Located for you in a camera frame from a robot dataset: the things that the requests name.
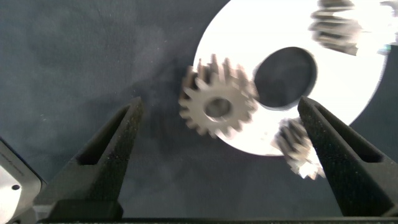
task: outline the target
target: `gear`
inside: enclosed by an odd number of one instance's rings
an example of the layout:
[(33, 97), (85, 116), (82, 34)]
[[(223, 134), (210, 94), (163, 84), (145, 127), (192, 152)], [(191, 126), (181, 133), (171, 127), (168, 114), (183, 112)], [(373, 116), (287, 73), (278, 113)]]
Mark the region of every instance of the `gear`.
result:
[(315, 40), (350, 55), (378, 52), (386, 55), (397, 44), (398, 1), (320, 0), (312, 14)]
[(228, 136), (229, 129), (240, 130), (241, 122), (251, 119), (250, 112), (256, 109), (255, 96), (255, 89), (241, 69), (232, 69), (227, 58), (219, 66), (212, 55), (207, 66), (199, 62), (197, 72), (188, 68), (179, 99), (180, 115), (200, 135), (209, 133), (215, 138), (220, 130)]
[(325, 177), (317, 152), (299, 118), (288, 119), (281, 124), (277, 143), (295, 174), (313, 180), (317, 175)]

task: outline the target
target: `blurred gear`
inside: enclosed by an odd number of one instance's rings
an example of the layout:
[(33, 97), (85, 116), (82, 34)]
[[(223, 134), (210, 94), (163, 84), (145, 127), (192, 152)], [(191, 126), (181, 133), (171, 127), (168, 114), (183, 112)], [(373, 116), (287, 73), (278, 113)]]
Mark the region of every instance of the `blurred gear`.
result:
[(276, 139), (295, 174), (302, 178), (308, 176), (313, 180), (317, 178), (317, 175), (325, 177), (317, 152), (299, 118), (283, 121)]
[(378, 52), (386, 55), (397, 42), (398, 1), (321, 0), (312, 14), (315, 40), (350, 55)]
[(179, 99), (180, 115), (200, 135), (209, 133), (215, 138), (221, 131), (229, 136), (230, 129), (239, 131), (241, 122), (251, 119), (250, 112), (256, 109), (255, 97), (254, 85), (239, 66), (232, 69), (227, 58), (220, 66), (216, 55), (212, 55), (208, 65), (199, 61), (197, 71), (188, 68)]

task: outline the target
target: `gear hole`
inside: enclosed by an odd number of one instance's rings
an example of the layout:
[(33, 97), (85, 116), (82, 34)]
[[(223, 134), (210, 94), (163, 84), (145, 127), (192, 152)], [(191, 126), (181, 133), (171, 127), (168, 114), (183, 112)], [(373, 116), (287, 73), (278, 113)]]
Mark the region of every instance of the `gear hole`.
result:
[(215, 121), (224, 121), (232, 113), (232, 104), (224, 98), (214, 98), (205, 106), (206, 115)]
[(267, 108), (286, 110), (308, 96), (317, 79), (317, 66), (304, 49), (287, 47), (268, 56), (259, 66), (254, 84), (259, 102)]

